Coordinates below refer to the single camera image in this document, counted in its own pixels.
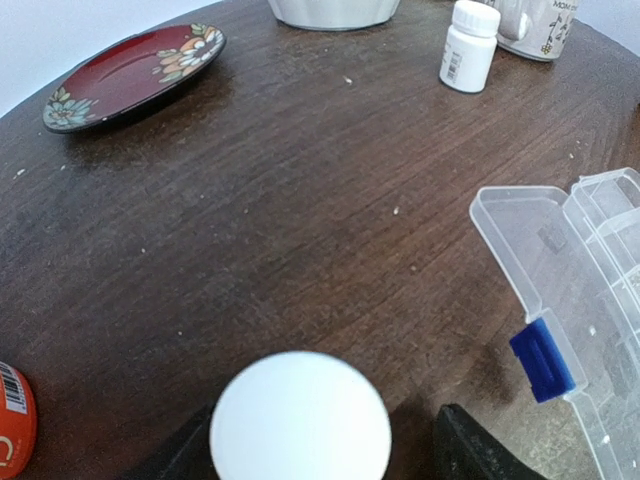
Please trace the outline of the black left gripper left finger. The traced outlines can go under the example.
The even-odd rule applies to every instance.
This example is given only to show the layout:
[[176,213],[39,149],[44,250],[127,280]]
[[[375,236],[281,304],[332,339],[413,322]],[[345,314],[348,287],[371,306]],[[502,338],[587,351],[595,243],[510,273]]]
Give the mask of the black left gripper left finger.
[[205,404],[163,444],[160,479],[185,479],[208,442],[212,404]]

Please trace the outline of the floral mug yellow inside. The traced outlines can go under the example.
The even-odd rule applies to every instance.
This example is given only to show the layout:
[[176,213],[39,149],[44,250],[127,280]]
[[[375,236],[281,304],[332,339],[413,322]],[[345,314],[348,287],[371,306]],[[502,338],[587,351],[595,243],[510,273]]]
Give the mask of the floral mug yellow inside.
[[575,0],[497,0],[487,4],[501,14],[498,45],[541,62],[560,57],[579,6]]

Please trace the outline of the red floral plate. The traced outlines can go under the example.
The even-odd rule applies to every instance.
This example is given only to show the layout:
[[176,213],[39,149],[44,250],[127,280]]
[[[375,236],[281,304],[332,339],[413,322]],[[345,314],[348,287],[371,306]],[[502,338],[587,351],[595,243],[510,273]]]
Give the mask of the red floral plate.
[[204,71],[225,45],[222,30],[205,23],[157,27],[126,38],[86,60],[52,92],[44,126],[75,133],[164,100]]

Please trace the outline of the orange pill bottle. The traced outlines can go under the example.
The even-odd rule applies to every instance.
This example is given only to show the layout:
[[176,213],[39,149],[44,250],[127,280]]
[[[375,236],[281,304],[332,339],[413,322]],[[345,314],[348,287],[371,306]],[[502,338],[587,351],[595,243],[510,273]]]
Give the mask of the orange pill bottle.
[[37,439],[37,409],[26,377],[1,363],[1,478],[15,479],[26,467]]

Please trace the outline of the clear plastic pill organizer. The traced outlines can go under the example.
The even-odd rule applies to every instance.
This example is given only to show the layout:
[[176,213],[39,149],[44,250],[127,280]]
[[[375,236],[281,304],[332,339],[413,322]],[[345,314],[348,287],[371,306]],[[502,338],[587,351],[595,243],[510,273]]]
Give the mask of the clear plastic pill organizer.
[[488,186],[470,217],[519,298],[535,399],[570,403],[604,479],[639,475],[639,175]]

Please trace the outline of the white scalloped bowl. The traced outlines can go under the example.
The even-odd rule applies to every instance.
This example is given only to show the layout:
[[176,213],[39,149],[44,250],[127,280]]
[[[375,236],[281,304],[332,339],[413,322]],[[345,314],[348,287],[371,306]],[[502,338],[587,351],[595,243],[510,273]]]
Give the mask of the white scalloped bowl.
[[389,21],[399,0],[268,0],[275,18],[289,26],[320,31],[364,29]]

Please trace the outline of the small white pill bottle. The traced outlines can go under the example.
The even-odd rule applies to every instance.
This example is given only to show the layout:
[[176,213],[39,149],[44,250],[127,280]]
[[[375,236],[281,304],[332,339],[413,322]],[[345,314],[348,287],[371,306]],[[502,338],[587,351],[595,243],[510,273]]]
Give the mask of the small white pill bottle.
[[333,356],[269,355],[221,393],[209,431],[221,479],[381,479],[392,432],[372,383]]

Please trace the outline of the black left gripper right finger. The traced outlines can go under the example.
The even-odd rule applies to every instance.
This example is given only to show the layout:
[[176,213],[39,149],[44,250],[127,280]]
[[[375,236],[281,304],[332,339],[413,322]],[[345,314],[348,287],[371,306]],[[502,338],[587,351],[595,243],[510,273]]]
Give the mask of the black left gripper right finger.
[[545,480],[458,404],[440,407],[433,438],[439,479]]

